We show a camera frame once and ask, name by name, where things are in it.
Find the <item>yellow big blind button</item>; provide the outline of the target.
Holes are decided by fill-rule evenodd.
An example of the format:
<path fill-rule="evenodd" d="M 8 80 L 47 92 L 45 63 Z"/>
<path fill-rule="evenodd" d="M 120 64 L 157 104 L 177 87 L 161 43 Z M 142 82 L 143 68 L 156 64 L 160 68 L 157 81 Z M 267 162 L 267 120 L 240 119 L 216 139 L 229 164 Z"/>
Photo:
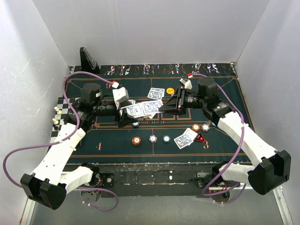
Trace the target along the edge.
<path fill-rule="evenodd" d="M 172 94 L 175 93 L 175 90 L 174 90 L 174 88 L 167 88 L 166 93 L 169 94 L 169 95 L 172 95 Z"/>

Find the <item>blue white card deck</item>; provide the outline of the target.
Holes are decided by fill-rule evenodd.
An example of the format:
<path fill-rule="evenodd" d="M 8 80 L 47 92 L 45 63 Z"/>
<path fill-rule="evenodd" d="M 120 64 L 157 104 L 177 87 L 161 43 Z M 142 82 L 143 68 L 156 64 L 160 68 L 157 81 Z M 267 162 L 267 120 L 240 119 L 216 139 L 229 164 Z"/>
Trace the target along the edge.
<path fill-rule="evenodd" d="M 121 109 L 134 118 L 146 118 L 150 116 L 150 114 L 144 113 L 141 103 L 122 107 Z"/>

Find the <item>blue card leaving deck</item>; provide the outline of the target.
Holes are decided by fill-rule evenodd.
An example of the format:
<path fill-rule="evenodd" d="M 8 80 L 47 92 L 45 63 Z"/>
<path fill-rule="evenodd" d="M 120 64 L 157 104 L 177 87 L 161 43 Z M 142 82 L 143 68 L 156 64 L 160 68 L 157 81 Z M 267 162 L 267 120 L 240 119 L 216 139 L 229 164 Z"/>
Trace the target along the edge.
<path fill-rule="evenodd" d="M 145 115 L 159 113 L 159 108 L 163 105 L 161 100 L 141 102 L 142 109 Z"/>

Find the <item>orange red chip stack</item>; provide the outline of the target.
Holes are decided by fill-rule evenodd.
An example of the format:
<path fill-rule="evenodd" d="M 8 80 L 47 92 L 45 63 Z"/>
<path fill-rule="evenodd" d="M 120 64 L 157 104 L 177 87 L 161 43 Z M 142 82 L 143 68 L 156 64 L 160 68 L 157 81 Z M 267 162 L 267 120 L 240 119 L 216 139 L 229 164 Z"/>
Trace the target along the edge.
<path fill-rule="evenodd" d="M 140 137 L 136 136 L 136 137 L 132 138 L 132 144 L 133 144 L 134 146 L 137 146 L 137 145 L 139 145 L 140 143 L 141 143 Z"/>

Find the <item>orange chips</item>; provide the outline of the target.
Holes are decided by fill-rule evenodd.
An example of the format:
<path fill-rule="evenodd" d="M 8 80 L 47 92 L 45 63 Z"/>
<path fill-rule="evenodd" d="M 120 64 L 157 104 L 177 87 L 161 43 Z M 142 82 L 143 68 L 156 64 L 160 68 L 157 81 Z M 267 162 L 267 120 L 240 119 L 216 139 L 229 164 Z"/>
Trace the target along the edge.
<path fill-rule="evenodd" d="M 200 129 L 200 127 L 199 127 L 198 124 L 193 124 L 193 125 L 192 125 L 192 130 L 193 130 L 193 131 L 197 132 L 197 131 L 199 131 L 199 129 Z"/>

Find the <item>green chip stack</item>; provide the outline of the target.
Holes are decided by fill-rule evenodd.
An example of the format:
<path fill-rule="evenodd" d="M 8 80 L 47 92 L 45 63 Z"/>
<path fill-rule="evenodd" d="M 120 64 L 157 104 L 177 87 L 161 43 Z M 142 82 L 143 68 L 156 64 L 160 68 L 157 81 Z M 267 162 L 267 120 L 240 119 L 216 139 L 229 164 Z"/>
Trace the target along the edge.
<path fill-rule="evenodd" d="M 163 136 L 163 141 L 164 141 L 165 143 L 170 142 L 170 140 L 171 140 L 170 136 L 168 136 L 168 135 L 164 135 L 164 136 Z"/>

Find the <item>peach blue chip stack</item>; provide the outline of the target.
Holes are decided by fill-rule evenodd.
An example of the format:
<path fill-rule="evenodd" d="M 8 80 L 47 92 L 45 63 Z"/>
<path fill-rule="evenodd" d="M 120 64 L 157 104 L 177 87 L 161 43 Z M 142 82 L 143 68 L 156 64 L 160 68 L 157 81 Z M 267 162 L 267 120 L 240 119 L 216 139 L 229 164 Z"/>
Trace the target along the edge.
<path fill-rule="evenodd" d="M 157 141 L 157 137 L 156 137 L 155 135 L 151 135 L 151 136 L 149 137 L 149 141 L 150 141 L 151 143 L 155 143 L 155 142 Z"/>

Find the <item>peach chips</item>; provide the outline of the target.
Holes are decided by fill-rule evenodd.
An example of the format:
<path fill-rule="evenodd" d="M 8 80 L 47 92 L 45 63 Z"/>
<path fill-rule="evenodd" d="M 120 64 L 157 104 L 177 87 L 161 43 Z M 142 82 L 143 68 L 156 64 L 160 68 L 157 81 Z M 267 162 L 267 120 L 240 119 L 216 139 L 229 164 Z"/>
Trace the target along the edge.
<path fill-rule="evenodd" d="M 210 129 L 209 125 L 207 125 L 207 124 L 203 124 L 203 125 L 202 125 L 202 131 L 203 131 L 203 132 L 208 132 L 209 129 Z"/>

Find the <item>red triangular all-in marker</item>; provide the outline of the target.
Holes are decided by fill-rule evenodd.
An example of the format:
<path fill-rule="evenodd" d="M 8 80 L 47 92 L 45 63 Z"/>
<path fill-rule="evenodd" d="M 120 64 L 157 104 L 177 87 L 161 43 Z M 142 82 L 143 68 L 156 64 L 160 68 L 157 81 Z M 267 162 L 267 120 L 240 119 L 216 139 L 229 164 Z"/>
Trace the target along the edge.
<path fill-rule="evenodd" d="M 206 143 L 206 140 L 205 140 L 205 138 L 203 137 L 203 135 L 202 135 L 201 132 L 199 132 L 199 133 L 197 134 L 197 136 L 195 137 L 194 141 Z"/>

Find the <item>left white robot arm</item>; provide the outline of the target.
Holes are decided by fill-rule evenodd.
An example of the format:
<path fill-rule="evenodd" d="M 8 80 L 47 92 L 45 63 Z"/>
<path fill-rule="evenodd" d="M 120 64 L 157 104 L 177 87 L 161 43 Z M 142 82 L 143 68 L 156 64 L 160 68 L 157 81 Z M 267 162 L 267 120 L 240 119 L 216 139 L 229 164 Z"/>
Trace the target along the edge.
<path fill-rule="evenodd" d="M 56 138 L 58 144 L 51 146 L 33 172 L 24 174 L 20 180 L 29 199 L 56 210 L 74 189 L 82 185 L 90 190 L 101 187 L 102 178 L 97 166 L 83 163 L 65 175 L 61 173 L 96 117 L 113 116 L 119 127 L 137 121 L 121 108 L 130 105 L 128 91 L 117 82 L 112 87 L 113 101 L 107 102 L 98 83 L 83 86 L 80 98 L 70 105 L 64 118 Z"/>

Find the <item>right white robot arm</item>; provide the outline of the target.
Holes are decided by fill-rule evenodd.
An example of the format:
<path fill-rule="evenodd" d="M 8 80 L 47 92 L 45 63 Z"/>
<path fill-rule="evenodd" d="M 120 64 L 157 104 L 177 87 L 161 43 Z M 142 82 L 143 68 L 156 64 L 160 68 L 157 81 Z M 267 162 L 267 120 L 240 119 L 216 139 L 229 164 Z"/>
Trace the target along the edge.
<path fill-rule="evenodd" d="M 188 75 L 181 78 L 181 86 L 172 97 L 163 104 L 159 111 L 182 115 L 186 109 L 202 109 L 204 116 L 223 130 L 238 145 L 229 162 L 213 167 L 212 179 L 202 191 L 212 185 L 223 186 L 228 181 L 250 185 L 261 194 L 272 191 L 290 177 L 291 155 L 286 151 L 278 151 L 267 144 L 244 122 L 242 113 L 231 100 L 223 102 L 219 97 L 221 87 L 213 78 L 201 75 L 198 91 L 192 90 Z"/>

